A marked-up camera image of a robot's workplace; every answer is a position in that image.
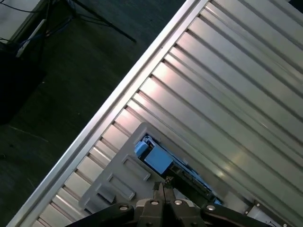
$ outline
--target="black cable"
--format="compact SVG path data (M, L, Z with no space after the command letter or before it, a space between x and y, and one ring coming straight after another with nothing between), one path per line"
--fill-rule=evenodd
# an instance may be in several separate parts
M82 13L77 13L77 14L80 15L80 16L82 16L82 17L87 17L87 18L89 18L89 19L93 19L93 20L97 20L97 21L102 22L100 19L95 18L95 17L86 16L86 15L84 15L84 14L82 14Z
M95 22L95 21L90 21L90 20L86 20L86 19L83 19L83 18L80 18L80 20L84 20L84 21L86 21L86 22L93 23L93 24L96 24L96 25L102 25L102 26L105 26L105 27L110 27L109 25L97 23L97 22Z
M25 12L25 13L41 13L41 12L44 11L44 10L27 11L27 10L23 10L23 9L18 9L18 8L15 8L15 7L13 7L13 6L9 6L9 5L3 3L4 1L5 1L5 0L2 0L2 1L0 2L0 4L1 4L1 5L4 5L4 6L7 6L7 7L11 8L11 9L15 9L15 10L21 11L21 12Z
M48 25L49 25L49 19L50 19L50 16L51 16L52 6L53 6L53 0L48 0L46 16L45 16L45 29L44 29L44 32L42 34L42 43L41 43L40 50L39 50L39 55L38 55L39 56L38 57L38 64L40 64L41 60L42 60L45 38L47 36L47 29L48 29Z

